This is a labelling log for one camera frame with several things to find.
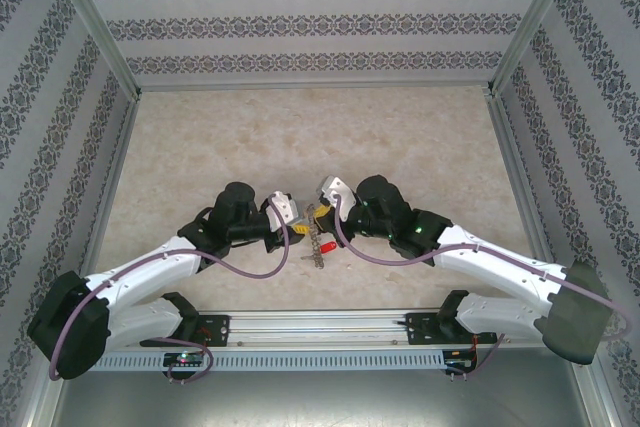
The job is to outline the silver keyring disc with rings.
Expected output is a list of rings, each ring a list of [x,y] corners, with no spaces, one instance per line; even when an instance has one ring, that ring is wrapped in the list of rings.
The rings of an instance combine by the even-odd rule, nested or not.
[[[306,207],[305,214],[308,223],[307,237],[310,239],[312,252],[309,255],[302,256],[301,259],[312,261],[316,269],[322,270],[325,264],[323,254],[321,253],[319,228],[315,222],[314,213],[315,206],[313,204],[309,204]]]

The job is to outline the aluminium side rail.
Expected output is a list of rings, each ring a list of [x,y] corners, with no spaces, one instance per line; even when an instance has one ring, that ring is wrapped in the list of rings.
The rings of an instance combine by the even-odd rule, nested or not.
[[[485,100],[529,247],[536,259],[551,262],[554,255],[546,240],[533,192],[502,102],[491,94],[486,95]]]
[[[101,197],[96,206],[95,216],[90,227],[90,237],[85,245],[85,250],[80,258],[80,266],[77,273],[80,277],[92,274],[98,265],[102,244],[109,223],[109,217],[116,197],[118,183],[125,163],[130,139],[135,126],[136,116],[139,110],[140,97],[129,103],[126,116],[122,119],[118,131],[117,142],[114,145],[113,155],[109,164],[108,176],[101,188]]]

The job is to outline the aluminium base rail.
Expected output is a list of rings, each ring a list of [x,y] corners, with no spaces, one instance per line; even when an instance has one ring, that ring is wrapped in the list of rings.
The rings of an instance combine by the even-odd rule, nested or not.
[[[202,312],[230,318],[227,345],[247,348],[329,348],[411,345],[400,324],[409,313],[433,309]]]

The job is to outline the aluminium frame post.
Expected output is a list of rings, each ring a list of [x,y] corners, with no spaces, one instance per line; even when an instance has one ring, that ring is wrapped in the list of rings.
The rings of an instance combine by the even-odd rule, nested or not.
[[[94,0],[71,0],[71,2],[127,97],[138,100],[141,89]]]
[[[504,52],[494,76],[484,90],[487,100],[495,98],[505,88],[552,3],[553,0],[532,0],[513,39]]]

